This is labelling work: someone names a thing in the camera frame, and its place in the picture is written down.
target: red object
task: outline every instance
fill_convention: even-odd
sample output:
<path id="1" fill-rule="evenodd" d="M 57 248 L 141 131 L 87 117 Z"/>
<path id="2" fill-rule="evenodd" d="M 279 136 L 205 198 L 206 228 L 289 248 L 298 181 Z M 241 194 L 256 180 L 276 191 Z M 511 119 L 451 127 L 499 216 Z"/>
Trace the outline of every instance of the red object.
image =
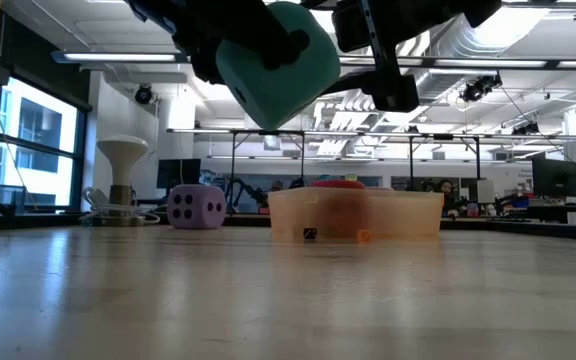
<path id="1" fill-rule="evenodd" d="M 334 187 L 341 189 L 365 189 L 363 183 L 348 180 L 319 180 L 312 183 L 312 187 Z"/>

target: computer monitor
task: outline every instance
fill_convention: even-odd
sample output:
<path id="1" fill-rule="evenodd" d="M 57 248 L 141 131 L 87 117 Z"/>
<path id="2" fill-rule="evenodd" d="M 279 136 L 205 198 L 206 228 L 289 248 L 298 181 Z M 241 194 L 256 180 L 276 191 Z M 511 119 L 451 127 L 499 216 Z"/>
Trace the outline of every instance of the computer monitor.
<path id="1" fill-rule="evenodd" d="M 576 165 L 572 161 L 533 158 L 532 177 L 537 196 L 576 197 Z"/>
<path id="2" fill-rule="evenodd" d="M 159 160 L 157 188 L 170 189 L 179 184 L 199 184 L 201 159 Z"/>

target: person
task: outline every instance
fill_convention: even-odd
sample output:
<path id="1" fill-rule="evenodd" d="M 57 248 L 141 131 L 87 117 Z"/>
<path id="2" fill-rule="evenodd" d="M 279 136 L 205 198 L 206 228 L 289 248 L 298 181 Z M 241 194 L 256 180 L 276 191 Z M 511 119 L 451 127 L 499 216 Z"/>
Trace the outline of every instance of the person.
<path id="1" fill-rule="evenodd" d="M 441 215 L 446 217 L 457 217 L 459 216 L 459 206 L 455 201 L 455 186 L 452 181 L 448 179 L 443 179 L 437 184 L 437 191 L 444 194 L 444 207 L 442 209 Z"/>
<path id="2" fill-rule="evenodd" d="M 281 191 L 284 189 L 284 183 L 282 183 L 280 180 L 275 180 L 272 182 L 272 185 L 270 186 L 270 191 Z"/>

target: desk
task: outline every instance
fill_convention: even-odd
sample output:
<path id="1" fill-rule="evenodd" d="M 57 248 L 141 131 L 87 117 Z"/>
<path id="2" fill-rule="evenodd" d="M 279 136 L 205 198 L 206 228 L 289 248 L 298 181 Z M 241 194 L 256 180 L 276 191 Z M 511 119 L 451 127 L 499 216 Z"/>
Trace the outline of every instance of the desk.
<path id="1" fill-rule="evenodd" d="M 560 224 L 568 223 L 570 213 L 576 213 L 576 206 L 529 206 L 526 208 L 527 218 L 557 221 Z"/>
<path id="2" fill-rule="evenodd" d="M 0 231 L 0 359 L 576 359 L 576 241 Z"/>

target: translucent plastic bin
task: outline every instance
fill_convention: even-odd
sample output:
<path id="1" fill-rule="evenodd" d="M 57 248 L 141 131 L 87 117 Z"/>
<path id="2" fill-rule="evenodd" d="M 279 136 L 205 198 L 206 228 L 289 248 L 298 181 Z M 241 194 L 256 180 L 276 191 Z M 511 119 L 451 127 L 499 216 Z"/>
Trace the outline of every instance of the translucent plastic bin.
<path id="1" fill-rule="evenodd" d="M 268 197 L 274 238 L 303 239 L 317 229 L 317 239 L 439 237 L 443 195 L 388 189 L 300 188 Z"/>

